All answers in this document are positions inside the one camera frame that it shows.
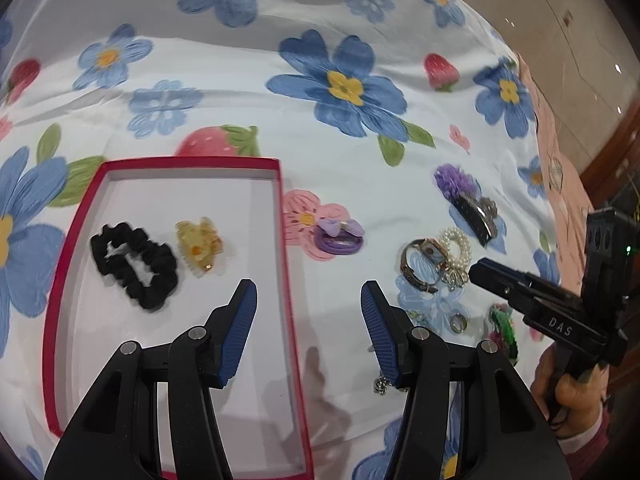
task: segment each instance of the yellow hair clip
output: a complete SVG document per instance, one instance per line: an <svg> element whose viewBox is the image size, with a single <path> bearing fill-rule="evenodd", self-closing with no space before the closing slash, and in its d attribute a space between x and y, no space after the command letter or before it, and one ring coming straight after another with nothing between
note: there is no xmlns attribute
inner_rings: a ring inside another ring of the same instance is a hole
<svg viewBox="0 0 640 480"><path fill-rule="evenodd" d="M222 239L213 227L213 222L203 216L200 225L183 221L178 222L175 229L180 250L187 262L202 272L212 269L216 254L222 252Z"/></svg>

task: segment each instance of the black scrunchie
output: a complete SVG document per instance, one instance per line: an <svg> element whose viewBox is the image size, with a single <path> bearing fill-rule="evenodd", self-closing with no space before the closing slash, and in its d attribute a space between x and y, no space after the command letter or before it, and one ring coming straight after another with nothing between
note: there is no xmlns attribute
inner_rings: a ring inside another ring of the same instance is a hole
<svg viewBox="0 0 640 480"><path fill-rule="evenodd" d="M142 261L155 274L149 286L140 282L124 255L112 254L107 257L109 243L114 249L127 244L134 256L142 257ZM116 227L105 225L102 234L91 237L91 252L98 271L103 276L112 274L127 291L127 295L144 309L153 310L161 306L178 286L178 275L175 272L177 264L171 247L149 240L144 229L132 230L125 222Z"/></svg>

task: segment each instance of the purple bow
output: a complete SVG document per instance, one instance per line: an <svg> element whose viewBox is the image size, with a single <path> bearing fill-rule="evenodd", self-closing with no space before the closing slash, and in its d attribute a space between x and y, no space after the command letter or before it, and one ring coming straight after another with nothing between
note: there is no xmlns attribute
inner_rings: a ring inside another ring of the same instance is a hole
<svg viewBox="0 0 640 480"><path fill-rule="evenodd" d="M340 231L347 231L349 234L359 238L364 237L364 229L362 226L351 218L346 221L338 218L323 218L318 220L316 225L334 238L340 235Z"/></svg>

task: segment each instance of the white tray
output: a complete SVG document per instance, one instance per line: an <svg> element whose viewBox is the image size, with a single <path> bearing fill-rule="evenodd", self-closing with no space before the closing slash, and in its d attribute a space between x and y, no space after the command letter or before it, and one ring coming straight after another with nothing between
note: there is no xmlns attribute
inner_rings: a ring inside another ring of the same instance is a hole
<svg viewBox="0 0 640 480"><path fill-rule="evenodd" d="M47 423L62 434L84 394L126 340L143 348L171 342L203 324L250 278L258 307L238 373L211 390L235 478L313 476L302 407L281 215L277 160L161 157L102 165L78 208L52 286L43 342ZM183 261L175 223L208 216L223 239L214 268L197 277ZM149 313L95 267L89 238L104 224L128 222L168 243L178 259L178 288ZM163 471L174 471L166 385L158 388Z"/></svg>

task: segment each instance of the tiled floor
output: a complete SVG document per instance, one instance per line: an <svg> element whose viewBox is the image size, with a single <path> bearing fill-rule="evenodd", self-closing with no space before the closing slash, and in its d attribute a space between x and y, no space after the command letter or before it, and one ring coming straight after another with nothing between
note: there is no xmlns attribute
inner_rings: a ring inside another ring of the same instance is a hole
<svg viewBox="0 0 640 480"><path fill-rule="evenodd" d="M640 62L603 0L465 0L519 52L582 171L638 91Z"/></svg>

